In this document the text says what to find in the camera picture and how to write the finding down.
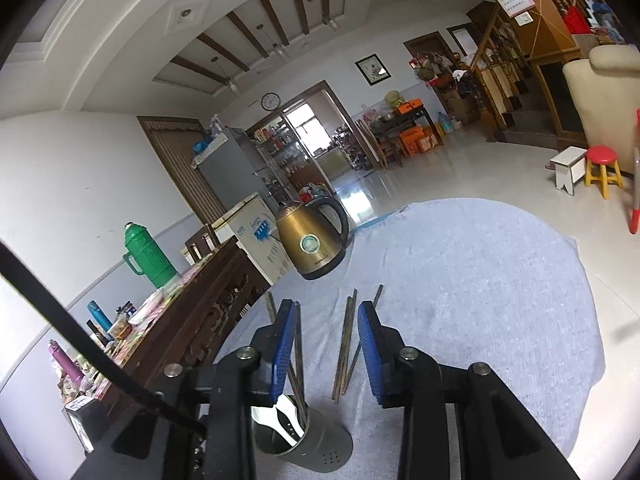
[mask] blue water bottle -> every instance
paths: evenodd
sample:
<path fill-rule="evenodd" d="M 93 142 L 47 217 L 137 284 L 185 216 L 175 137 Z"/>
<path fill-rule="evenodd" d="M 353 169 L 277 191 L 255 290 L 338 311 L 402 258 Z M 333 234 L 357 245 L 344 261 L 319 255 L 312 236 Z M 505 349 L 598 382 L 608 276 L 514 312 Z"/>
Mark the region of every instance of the blue water bottle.
<path fill-rule="evenodd" d="M 94 316 L 95 322 L 100 325 L 107 337 L 113 341 L 113 337 L 109 335 L 109 329 L 113 323 L 109 321 L 109 318 L 105 315 L 102 309 L 97 303 L 95 303 L 95 301 L 90 301 L 86 307 L 91 315 Z"/>

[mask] green thermos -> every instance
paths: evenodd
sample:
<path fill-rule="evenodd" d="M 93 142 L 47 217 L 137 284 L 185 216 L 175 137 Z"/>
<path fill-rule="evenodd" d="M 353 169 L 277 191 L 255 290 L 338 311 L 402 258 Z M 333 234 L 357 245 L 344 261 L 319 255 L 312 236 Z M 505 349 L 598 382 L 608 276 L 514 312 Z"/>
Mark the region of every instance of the green thermos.
<path fill-rule="evenodd" d="M 146 275 L 156 288 L 166 285 L 178 271 L 161 251 L 146 227 L 129 222 L 124 226 L 124 246 L 129 251 L 122 258 L 139 276 Z M 131 263 L 135 259 L 141 270 Z"/>

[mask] metal bolt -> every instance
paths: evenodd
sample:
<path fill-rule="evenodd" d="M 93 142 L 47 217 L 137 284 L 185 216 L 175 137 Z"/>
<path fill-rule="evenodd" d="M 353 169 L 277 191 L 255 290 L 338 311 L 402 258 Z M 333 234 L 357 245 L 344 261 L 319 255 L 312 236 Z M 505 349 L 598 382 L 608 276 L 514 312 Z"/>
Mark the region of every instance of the metal bolt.
<path fill-rule="evenodd" d="M 471 368 L 477 375 L 489 375 L 491 373 L 491 367 L 482 361 L 474 363 Z"/>
<path fill-rule="evenodd" d="M 167 377 L 177 377 L 182 373 L 182 366 L 178 363 L 171 363 L 164 367 L 164 374 Z"/>
<path fill-rule="evenodd" d="M 255 348 L 252 346 L 242 346 L 238 350 L 236 350 L 236 357 L 238 359 L 252 359 L 255 357 Z"/>
<path fill-rule="evenodd" d="M 405 361 L 413 361 L 418 358 L 418 351 L 412 346 L 405 346 L 400 349 L 400 358 Z"/>

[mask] wall clock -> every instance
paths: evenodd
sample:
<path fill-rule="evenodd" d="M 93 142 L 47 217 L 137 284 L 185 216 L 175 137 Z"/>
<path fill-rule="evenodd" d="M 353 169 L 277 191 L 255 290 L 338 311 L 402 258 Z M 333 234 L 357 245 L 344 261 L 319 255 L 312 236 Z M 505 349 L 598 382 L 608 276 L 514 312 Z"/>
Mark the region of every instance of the wall clock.
<path fill-rule="evenodd" d="M 262 104 L 262 108 L 268 112 L 273 112 L 278 106 L 280 106 L 280 96 L 273 92 L 269 92 L 262 96 L 260 104 Z"/>

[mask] gold kettle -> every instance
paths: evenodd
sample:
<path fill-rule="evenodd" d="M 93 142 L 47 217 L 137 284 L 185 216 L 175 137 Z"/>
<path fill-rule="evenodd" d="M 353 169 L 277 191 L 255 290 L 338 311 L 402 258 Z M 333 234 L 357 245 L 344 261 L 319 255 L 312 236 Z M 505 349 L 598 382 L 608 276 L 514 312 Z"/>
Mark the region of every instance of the gold kettle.
<path fill-rule="evenodd" d="M 319 207 L 331 207 L 340 218 L 340 232 Z M 342 204 L 330 196 L 319 196 L 305 204 L 293 202 L 276 214 L 277 238 L 296 269 L 306 280 L 315 280 L 335 269 L 344 258 L 349 221 Z"/>

